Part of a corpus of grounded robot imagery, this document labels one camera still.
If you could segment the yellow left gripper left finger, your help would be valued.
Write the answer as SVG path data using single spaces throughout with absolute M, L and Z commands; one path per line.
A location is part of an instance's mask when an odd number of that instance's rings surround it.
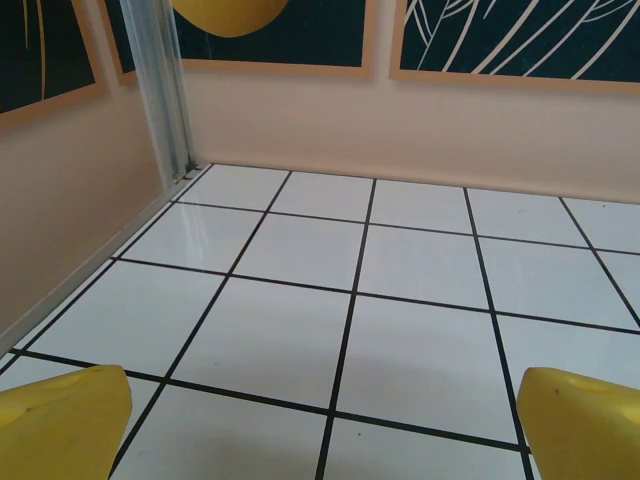
M 0 480 L 108 480 L 131 412 L 117 365 L 0 392 Z

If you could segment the aluminium frame post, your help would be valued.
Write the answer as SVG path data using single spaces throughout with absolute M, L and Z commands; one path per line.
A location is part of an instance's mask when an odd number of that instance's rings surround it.
M 119 0 L 165 188 L 198 166 L 171 0 Z

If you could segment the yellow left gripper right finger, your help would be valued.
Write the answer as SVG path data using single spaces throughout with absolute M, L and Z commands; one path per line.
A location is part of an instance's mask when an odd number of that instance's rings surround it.
M 517 412 L 542 480 L 640 480 L 640 390 L 529 368 Z

